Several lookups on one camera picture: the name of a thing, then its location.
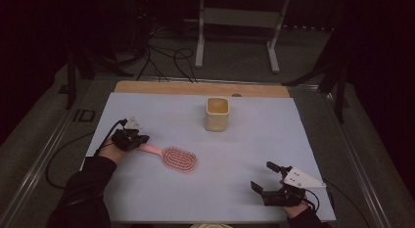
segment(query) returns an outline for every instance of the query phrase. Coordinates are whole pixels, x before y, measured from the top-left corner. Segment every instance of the pink hairbrush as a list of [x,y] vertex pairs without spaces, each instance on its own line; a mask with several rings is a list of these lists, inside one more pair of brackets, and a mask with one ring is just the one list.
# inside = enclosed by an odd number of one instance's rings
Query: pink hairbrush
[[159,155],[164,165],[180,172],[190,172],[196,166],[197,160],[195,154],[175,147],[168,147],[162,150],[150,144],[141,144],[137,150]]

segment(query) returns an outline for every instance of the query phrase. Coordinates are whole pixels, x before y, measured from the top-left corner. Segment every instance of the black cable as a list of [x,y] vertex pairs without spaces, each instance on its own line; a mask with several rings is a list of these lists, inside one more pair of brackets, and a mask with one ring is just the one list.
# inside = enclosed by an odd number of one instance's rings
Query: black cable
[[305,189],[305,191],[306,192],[309,192],[310,194],[312,194],[315,197],[315,199],[317,200],[317,208],[314,210],[315,212],[317,212],[318,211],[318,208],[320,208],[320,200],[318,200],[318,197],[312,191],[307,190],[307,189]]
[[98,156],[98,153],[100,153],[100,150],[104,147],[105,142],[110,138],[110,136],[113,133],[113,131],[116,128],[116,126],[119,125],[119,124],[121,124],[122,126],[124,126],[126,122],[127,122],[126,119],[121,119],[121,120],[117,121],[113,125],[113,127],[110,129],[110,131],[108,132],[107,136],[104,138],[103,142],[101,143],[100,147],[95,151],[94,157]]
[[[194,54],[192,49],[190,49],[190,48],[180,48],[178,50],[173,50],[173,49],[157,47],[157,46],[153,46],[153,45],[149,45],[149,48],[156,51],[156,52],[158,52],[158,53],[160,53],[160,54],[162,54],[162,55],[165,55],[167,57],[172,58],[173,61],[174,61],[175,66],[179,70],[179,72],[182,73],[187,79],[189,79],[190,82],[193,83],[194,81],[192,80],[192,78],[189,75],[187,75],[177,64],[177,60],[186,60],[188,65],[189,65],[190,71],[192,73],[193,79],[195,80],[196,83],[198,83],[198,80],[196,79],[196,76],[195,76],[195,73],[193,71],[192,65],[190,64],[190,61],[189,61],[189,59]],[[165,53],[161,50],[170,51],[170,52],[173,52],[174,54],[171,56],[171,55],[169,55],[169,54],[167,54],[167,53]],[[182,53],[182,51],[190,51],[190,55],[185,55],[185,54]]]
[[330,182],[329,180],[327,180],[327,179],[325,179],[325,178],[323,178],[323,181],[325,181],[327,184],[330,184],[332,187],[334,187],[337,191],[339,191],[346,199],[348,199],[348,201],[354,206],[354,208],[356,208],[356,210],[360,213],[360,215],[362,216],[362,218],[363,218],[363,220],[364,220],[364,222],[366,223],[366,226],[368,227],[368,228],[370,228],[370,225],[369,225],[369,221],[366,219],[366,217],[364,216],[364,214],[363,214],[363,212],[360,210],[360,208],[357,206],[357,204],[355,204],[354,202],[353,202],[353,200],[348,196],[348,195],[346,195],[346,193],[344,193],[340,188],[338,188],[335,184],[333,184],[332,182]]
[[[169,29],[169,26],[163,26],[163,27],[161,27],[161,28],[158,28],[158,29],[156,29],[154,32],[153,32],[153,34],[154,34],[154,37],[157,37],[157,38],[171,38],[171,37],[174,37],[174,36],[179,36],[180,35],[180,32],[178,32],[178,31],[176,31],[176,30],[168,30]],[[166,31],[167,30],[167,32],[169,32],[169,33],[165,33],[165,34],[159,34],[159,32],[160,31]]]
[[89,132],[89,133],[86,133],[86,134],[84,134],[84,135],[82,135],[82,136],[80,136],[80,137],[77,137],[77,138],[75,138],[75,139],[73,139],[73,140],[71,140],[71,141],[69,141],[69,142],[67,142],[67,143],[65,143],[62,147],[60,147],[60,148],[58,148],[57,150],[56,150],[56,152],[52,155],[52,157],[51,157],[51,159],[49,160],[49,162],[48,162],[48,164],[46,165],[46,169],[45,169],[45,178],[46,178],[46,181],[51,185],[51,186],[53,186],[53,187],[55,187],[55,188],[58,188],[58,189],[65,189],[65,187],[63,187],[63,186],[59,186],[59,185],[56,185],[55,183],[53,183],[52,182],[52,180],[50,179],[50,177],[49,177],[49,168],[50,168],[50,165],[51,165],[51,163],[52,163],[52,160],[55,158],[55,156],[61,151],[61,150],[63,150],[65,147],[67,147],[68,145],[70,145],[70,144],[72,144],[72,143],[74,143],[74,142],[76,142],[76,141],[78,141],[78,140],[80,140],[80,139],[82,139],[82,138],[85,138],[85,137],[87,137],[87,136],[89,136],[89,135],[92,135],[92,134],[94,134],[94,132]]
[[335,209],[336,208],[335,199],[333,197],[332,191],[330,190],[330,187],[326,187],[326,191],[329,196],[330,204],[332,205],[332,208]]
[[109,144],[107,144],[107,145],[103,146],[101,149],[106,148],[106,147],[108,147],[108,146],[110,146],[110,145],[113,145],[113,144],[114,144],[114,143],[109,143]]
[[144,70],[146,69],[147,65],[149,64],[150,61],[150,51],[148,49],[146,49],[146,52],[149,53],[148,58],[146,59],[146,64],[141,68],[140,72],[137,75],[137,78],[135,80],[139,80],[141,75],[143,75]]
[[134,54],[134,57],[124,60],[124,61],[115,62],[113,63],[113,65],[118,68],[125,68],[125,67],[132,66],[140,62],[143,59],[143,57],[144,57],[144,54],[143,55]]
[[165,75],[157,68],[156,64],[152,60],[150,60],[150,63],[153,65],[155,74],[159,77],[159,81],[161,81],[161,77],[164,77],[164,79],[168,82],[168,78],[165,77]]
[[314,205],[314,203],[313,203],[313,202],[309,201],[309,200],[308,200],[308,199],[306,199],[306,198],[302,198],[302,200],[303,200],[304,202],[308,203],[309,205],[311,205],[311,209],[312,209],[314,212],[317,212],[317,209],[315,208],[315,205]]

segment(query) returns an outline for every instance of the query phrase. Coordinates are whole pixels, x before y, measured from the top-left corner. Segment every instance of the white tabletop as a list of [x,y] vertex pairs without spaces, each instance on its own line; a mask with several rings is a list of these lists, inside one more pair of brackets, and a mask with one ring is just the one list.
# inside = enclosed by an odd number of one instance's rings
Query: white tabletop
[[[153,223],[276,223],[286,220],[280,207],[264,206],[251,181],[278,190],[281,174],[267,161],[295,166],[321,179],[297,107],[290,98],[228,97],[228,129],[204,129],[201,95],[112,93],[87,156],[92,156],[111,127],[135,117],[149,143],[193,152],[198,164],[190,173],[165,167],[161,158],[133,152],[121,163],[106,188],[112,221]],[[317,215],[335,220],[325,189],[312,189]],[[307,198],[316,203],[312,195]]]

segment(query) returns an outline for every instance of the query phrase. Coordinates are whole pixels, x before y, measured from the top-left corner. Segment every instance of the table leg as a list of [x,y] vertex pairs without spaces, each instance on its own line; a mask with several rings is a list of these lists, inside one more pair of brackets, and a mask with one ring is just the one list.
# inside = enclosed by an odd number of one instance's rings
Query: table leg
[[285,13],[287,11],[289,3],[290,3],[290,0],[285,0],[284,1],[284,5],[283,5],[283,7],[280,11],[280,14],[279,14],[280,19],[278,20],[278,22],[277,22],[277,24],[275,25],[275,28],[274,28],[274,36],[272,37],[271,41],[268,41],[266,43],[266,49],[268,50],[269,62],[271,64],[271,71],[273,73],[280,72],[280,67],[279,67],[278,61],[277,61],[277,55],[275,54],[275,44],[277,43],[278,35],[280,34],[281,28],[283,27],[284,16],[285,16]]
[[340,77],[338,82],[338,90],[336,96],[335,114],[339,119],[339,122],[344,123],[343,120],[343,106],[345,103],[345,88],[346,88],[346,76],[347,69],[342,66],[340,71]]
[[67,110],[72,107],[73,102],[76,98],[76,90],[75,90],[75,61],[74,61],[74,54],[73,54],[73,47],[71,45],[68,46],[67,50],[67,59],[68,59],[68,102],[67,102]]
[[205,50],[204,24],[205,24],[205,0],[201,0],[200,10],[199,10],[199,39],[198,39],[198,48],[196,49],[196,61],[195,61],[196,68],[202,68],[202,66],[204,65],[204,50]]

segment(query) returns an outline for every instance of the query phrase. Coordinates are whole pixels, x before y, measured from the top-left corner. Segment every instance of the human hand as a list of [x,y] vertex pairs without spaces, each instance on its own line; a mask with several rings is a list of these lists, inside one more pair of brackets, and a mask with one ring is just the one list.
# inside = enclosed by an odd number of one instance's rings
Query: human hand
[[294,217],[300,215],[300,213],[302,213],[303,211],[308,209],[308,203],[305,202],[305,201],[301,201],[301,203],[299,205],[284,206],[283,209],[287,213],[289,218],[294,218]]
[[114,142],[109,138],[105,143],[104,147],[100,149],[100,152],[98,154],[99,157],[105,157],[116,164],[119,164],[124,157],[128,155],[128,152],[123,151],[122,149],[118,148]]

